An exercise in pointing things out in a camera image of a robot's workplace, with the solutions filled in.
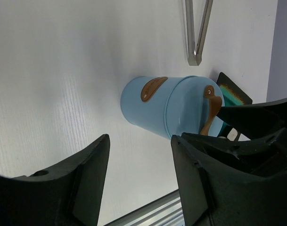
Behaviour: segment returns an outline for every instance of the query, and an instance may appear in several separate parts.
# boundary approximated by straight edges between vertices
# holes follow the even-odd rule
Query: leather strap
[[[210,126],[216,117],[217,113],[222,107],[221,97],[217,97],[214,94],[213,86],[206,86],[204,90],[204,98],[209,100],[209,114],[205,126],[202,128],[200,135],[208,136]]]

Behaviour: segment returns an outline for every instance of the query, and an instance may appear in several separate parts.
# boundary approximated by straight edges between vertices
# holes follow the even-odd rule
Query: wood grain surface
[[[180,0],[0,0],[0,174],[30,175],[107,133],[99,225],[177,189],[170,141],[123,118],[124,86],[223,71],[265,101],[276,6],[215,0],[190,67]]]

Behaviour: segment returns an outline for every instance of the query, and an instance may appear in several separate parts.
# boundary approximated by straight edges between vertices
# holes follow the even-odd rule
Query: gray wall
[[[287,97],[287,0],[279,0],[268,84],[267,101]]]

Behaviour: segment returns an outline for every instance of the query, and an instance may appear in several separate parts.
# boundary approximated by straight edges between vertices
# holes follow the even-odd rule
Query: brown label
[[[142,88],[141,91],[141,100],[147,102],[152,98],[157,89],[167,80],[167,77],[159,77],[152,79]]]

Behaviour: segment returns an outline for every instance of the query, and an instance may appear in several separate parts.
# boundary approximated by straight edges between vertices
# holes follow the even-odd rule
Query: blue cylindrical container
[[[183,132],[199,134],[209,114],[209,100],[204,98],[208,85],[214,87],[224,106],[220,88],[209,78],[138,77],[124,88],[121,110],[130,123],[168,139]],[[222,125],[215,117],[208,135],[218,136]]]

